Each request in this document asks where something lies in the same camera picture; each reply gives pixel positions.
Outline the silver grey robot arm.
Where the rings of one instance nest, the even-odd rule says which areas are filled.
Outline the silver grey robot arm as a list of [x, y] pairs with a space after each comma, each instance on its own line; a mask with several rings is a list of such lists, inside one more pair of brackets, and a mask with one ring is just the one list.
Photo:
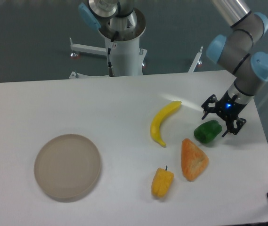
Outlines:
[[[253, 13], [243, 0], [215, 0], [213, 5], [227, 21], [232, 33], [218, 35], [206, 50], [207, 57], [235, 76], [221, 99], [210, 96], [204, 114], [217, 114], [226, 123], [227, 133], [237, 134], [246, 120], [239, 113], [268, 82], [268, 54], [249, 50], [268, 30], [268, 19]], [[105, 48], [85, 47], [83, 52], [104, 54], [108, 74], [142, 74], [146, 51], [139, 46], [146, 20], [131, 0], [84, 0], [78, 7], [82, 20], [105, 39]]]

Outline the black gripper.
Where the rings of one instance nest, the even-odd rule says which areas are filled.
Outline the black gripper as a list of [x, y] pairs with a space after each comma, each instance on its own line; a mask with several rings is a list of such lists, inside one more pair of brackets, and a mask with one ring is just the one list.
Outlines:
[[213, 94], [201, 105], [201, 108], [203, 109], [202, 119], [205, 119], [210, 113], [215, 113], [225, 121], [227, 129], [222, 134], [222, 137], [228, 133], [237, 135], [246, 123], [246, 119], [238, 117], [246, 104], [236, 102], [238, 97], [237, 95], [234, 95], [234, 97], [236, 97], [236, 99], [230, 97], [226, 92], [218, 101], [216, 95]]

